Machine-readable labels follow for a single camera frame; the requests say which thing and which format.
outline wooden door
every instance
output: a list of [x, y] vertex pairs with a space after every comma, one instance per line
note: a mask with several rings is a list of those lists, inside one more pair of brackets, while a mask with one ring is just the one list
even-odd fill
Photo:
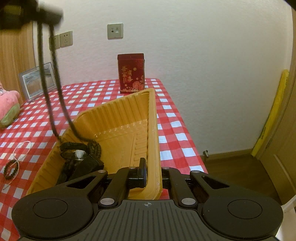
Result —
[[296, 195], [296, 14], [293, 10], [293, 50], [280, 115], [256, 156], [269, 174], [283, 204]]
[[20, 93], [20, 104], [25, 96], [19, 73], [34, 67], [33, 24], [23, 26], [21, 31], [0, 31], [0, 82], [5, 90]]

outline black cord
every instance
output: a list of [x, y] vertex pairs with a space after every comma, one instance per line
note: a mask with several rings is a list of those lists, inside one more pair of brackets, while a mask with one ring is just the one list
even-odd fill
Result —
[[[43, 35], [42, 35], [42, 23], [38, 22], [37, 24], [38, 28], [38, 32], [37, 32], [37, 39], [38, 39], [38, 61], [39, 61], [39, 69], [40, 69], [40, 77], [41, 77], [41, 84], [42, 84], [42, 90], [45, 96], [45, 101], [46, 101], [46, 105], [47, 105], [47, 109], [48, 109], [48, 113], [49, 113], [49, 119], [50, 119], [50, 125], [52, 127], [52, 132], [54, 133], [54, 135], [56, 136], [56, 138], [62, 142], [61, 137], [59, 136], [57, 129], [55, 127], [54, 124], [54, 118], [53, 118], [53, 112], [52, 112], [52, 106], [50, 104], [50, 99], [49, 99], [49, 95], [47, 92], [47, 84], [46, 84], [46, 79], [45, 79], [45, 71], [44, 71], [44, 66], [43, 66]], [[56, 58], [56, 52], [55, 52], [55, 44], [54, 44], [54, 26], [50, 25], [49, 26], [49, 45], [50, 45], [50, 49], [51, 49], [51, 56], [52, 56], [52, 65], [53, 65], [53, 71], [54, 71], [54, 77], [56, 80], [56, 84], [57, 84], [57, 92], [58, 92], [58, 96], [59, 96], [59, 101], [61, 103], [61, 107], [64, 113], [64, 116], [66, 117], [66, 120], [68, 121], [70, 128], [73, 132], [73, 134], [81, 141], [86, 141], [86, 142], [93, 142], [93, 140], [91, 139], [87, 139], [82, 137], [78, 131], [76, 130], [65, 105], [65, 101], [63, 98], [63, 93], [62, 93], [62, 87], [61, 87], [61, 81], [60, 81], [60, 75], [59, 75], [59, 71], [58, 71], [58, 66], [57, 66], [57, 58]]]
[[49, 95], [47, 92], [47, 84], [46, 84], [46, 79], [45, 79], [45, 71], [44, 71], [44, 66], [43, 66], [43, 34], [42, 34], [42, 23], [38, 22], [37, 23], [37, 44], [38, 44], [38, 61], [39, 61], [39, 70], [40, 70], [40, 77], [41, 77], [41, 85], [42, 85], [42, 90], [44, 93], [48, 113], [49, 113], [49, 120], [50, 120], [50, 125], [52, 127], [52, 132], [54, 133], [55, 137], [61, 142], [61, 138], [57, 132], [57, 129], [55, 128], [54, 125], [54, 118], [53, 118], [53, 113], [52, 113], [52, 106], [50, 104], [50, 99]]
[[50, 53], [52, 56], [52, 65], [53, 65], [53, 71], [54, 71], [54, 77], [56, 80], [56, 84], [57, 84], [57, 92], [59, 95], [59, 101], [61, 103], [61, 107], [63, 110], [63, 113], [66, 117], [66, 120], [68, 121], [70, 128], [72, 130], [72, 132], [74, 133], [74, 135], [82, 141], [86, 141], [86, 142], [92, 142], [92, 140], [87, 139], [82, 137], [78, 131], [76, 130], [65, 105], [65, 100], [63, 98], [63, 93], [62, 93], [62, 87], [61, 87], [61, 79], [60, 79], [60, 75], [59, 75], [59, 70], [58, 70], [58, 66], [57, 66], [57, 58], [56, 58], [56, 51], [55, 51], [55, 45], [54, 45], [54, 26], [50, 25], [49, 26], [49, 44], [50, 44]]

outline red and white checkered tablecloth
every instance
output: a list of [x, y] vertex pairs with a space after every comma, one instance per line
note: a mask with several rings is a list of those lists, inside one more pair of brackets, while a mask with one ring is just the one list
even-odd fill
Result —
[[[174, 167], [183, 174], [190, 170], [206, 172], [205, 166], [195, 148], [187, 128], [170, 98], [158, 79], [146, 79], [146, 88], [156, 91], [157, 122], [162, 166]], [[75, 116], [90, 107], [124, 96], [119, 92], [118, 80], [102, 80], [63, 86], [63, 95], [69, 114]], [[50, 93], [57, 130], [62, 134], [68, 127], [62, 113], [57, 92]], [[0, 174], [0, 240], [15, 241], [19, 238], [12, 222], [11, 210], [14, 204], [26, 195], [37, 171], [56, 142], [52, 133], [44, 97], [35, 102], [24, 103], [19, 117], [5, 130], [0, 131], [0, 169], [12, 159], [18, 143], [31, 141], [32, 148], [20, 162], [20, 171], [11, 185], [2, 190], [4, 177]], [[16, 158], [24, 155], [30, 144], [25, 143], [16, 150]], [[161, 199], [167, 199], [163, 191]]]

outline wall socket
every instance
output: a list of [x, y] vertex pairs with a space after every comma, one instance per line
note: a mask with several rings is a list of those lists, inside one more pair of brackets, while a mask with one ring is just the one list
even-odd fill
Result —
[[54, 36], [54, 47], [55, 49], [59, 49], [61, 47], [59, 34]]
[[73, 31], [65, 32], [59, 35], [61, 47], [73, 45]]
[[123, 23], [108, 24], [107, 36], [108, 36], [108, 39], [122, 39]]

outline pink plush toy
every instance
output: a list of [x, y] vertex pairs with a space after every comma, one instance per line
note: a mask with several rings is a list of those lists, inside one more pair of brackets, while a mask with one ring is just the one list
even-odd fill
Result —
[[20, 112], [17, 91], [6, 91], [0, 82], [0, 128], [9, 126]]

